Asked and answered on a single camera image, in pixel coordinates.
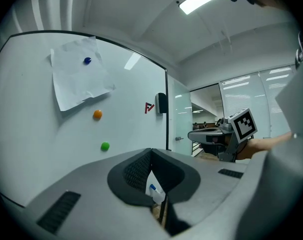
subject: orange ball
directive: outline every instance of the orange ball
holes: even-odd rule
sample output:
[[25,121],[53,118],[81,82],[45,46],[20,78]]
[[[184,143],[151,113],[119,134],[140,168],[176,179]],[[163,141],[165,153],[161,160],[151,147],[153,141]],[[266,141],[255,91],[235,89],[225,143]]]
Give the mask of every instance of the orange ball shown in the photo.
[[93,113],[93,118],[95,119],[101,119],[103,116],[103,112],[101,110],[95,110]]

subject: green magnet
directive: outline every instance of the green magnet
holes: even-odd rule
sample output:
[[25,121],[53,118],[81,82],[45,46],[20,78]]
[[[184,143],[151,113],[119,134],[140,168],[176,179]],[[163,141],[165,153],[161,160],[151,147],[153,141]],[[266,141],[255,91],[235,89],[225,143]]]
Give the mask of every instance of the green magnet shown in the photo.
[[107,151],[110,148],[110,144],[108,142],[103,142],[100,148],[101,150]]

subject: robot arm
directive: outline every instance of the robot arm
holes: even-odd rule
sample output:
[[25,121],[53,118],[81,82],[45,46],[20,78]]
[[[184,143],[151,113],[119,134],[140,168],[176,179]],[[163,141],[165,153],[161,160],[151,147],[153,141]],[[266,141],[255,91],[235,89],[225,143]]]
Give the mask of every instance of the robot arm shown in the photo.
[[[217,128],[205,128],[188,133],[191,141],[198,142],[207,153],[218,157],[220,161],[235,162],[237,152],[248,138],[257,132],[257,127],[249,108],[222,118]],[[229,143],[225,137],[230,136]]]

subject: red logo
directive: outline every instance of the red logo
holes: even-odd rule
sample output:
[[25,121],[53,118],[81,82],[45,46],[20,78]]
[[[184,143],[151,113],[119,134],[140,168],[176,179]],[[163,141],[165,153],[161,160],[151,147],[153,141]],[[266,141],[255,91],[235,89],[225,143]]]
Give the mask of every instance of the red logo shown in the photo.
[[149,104],[148,102],[146,102],[145,105],[145,114],[147,114],[147,112],[151,111],[151,109],[154,107],[155,105],[153,104]]

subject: blue magnet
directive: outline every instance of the blue magnet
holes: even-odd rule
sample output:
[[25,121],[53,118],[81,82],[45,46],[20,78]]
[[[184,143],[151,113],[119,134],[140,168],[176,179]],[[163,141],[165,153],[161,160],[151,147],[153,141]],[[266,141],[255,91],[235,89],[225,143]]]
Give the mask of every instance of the blue magnet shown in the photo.
[[88,65],[89,63],[91,63],[92,59],[90,57],[87,57],[83,60],[83,62]]

